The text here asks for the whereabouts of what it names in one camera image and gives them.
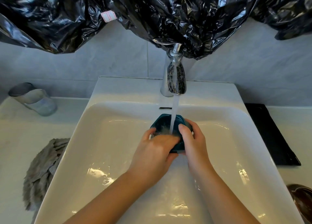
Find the sink basin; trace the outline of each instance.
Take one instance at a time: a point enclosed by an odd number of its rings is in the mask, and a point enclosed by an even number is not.
[[[61,224],[124,173],[172,98],[160,80],[100,77],[38,213]],[[188,82],[178,114],[198,123],[216,172],[262,223],[303,223],[235,85]],[[213,223],[184,155],[119,223]]]

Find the fuzzy cloth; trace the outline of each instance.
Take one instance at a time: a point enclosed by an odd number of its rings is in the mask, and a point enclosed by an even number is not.
[[[69,138],[52,139],[33,159],[23,185],[26,210],[35,211],[32,223],[69,142]]]

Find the water stream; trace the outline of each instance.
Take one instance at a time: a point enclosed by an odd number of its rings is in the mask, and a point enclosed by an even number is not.
[[[177,108],[179,106],[180,95],[174,95],[174,102],[172,104],[172,112],[171,112],[171,122],[170,122],[170,134],[172,134],[174,130],[174,121],[177,116]]]

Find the dark green container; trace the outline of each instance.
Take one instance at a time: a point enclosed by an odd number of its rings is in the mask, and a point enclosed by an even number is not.
[[[171,123],[171,115],[170,114],[161,114],[158,119],[152,124],[151,128],[156,128],[156,131],[152,134],[152,137],[159,134],[169,134]],[[178,152],[184,151],[184,141],[181,133],[179,132],[179,124],[186,125],[191,131],[193,131],[192,126],[185,121],[185,119],[181,115],[177,115],[174,121],[174,130],[172,135],[180,137],[180,142],[176,144],[170,152]]]

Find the black garbage bag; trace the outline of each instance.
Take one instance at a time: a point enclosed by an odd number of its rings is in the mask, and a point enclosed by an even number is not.
[[[0,41],[75,52],[103,28],[105,9],[103,0],[0,0]]]
[[[186,57],[200,59],[212,54],[245,22],[256,1],[105,0],[105,3],[124,28],[137,36],[151,43],[153,38],[171,38],[183,43]]]
[[[312,0],[259,0],[251,17],[278,30],[277,40],[312,31]]]

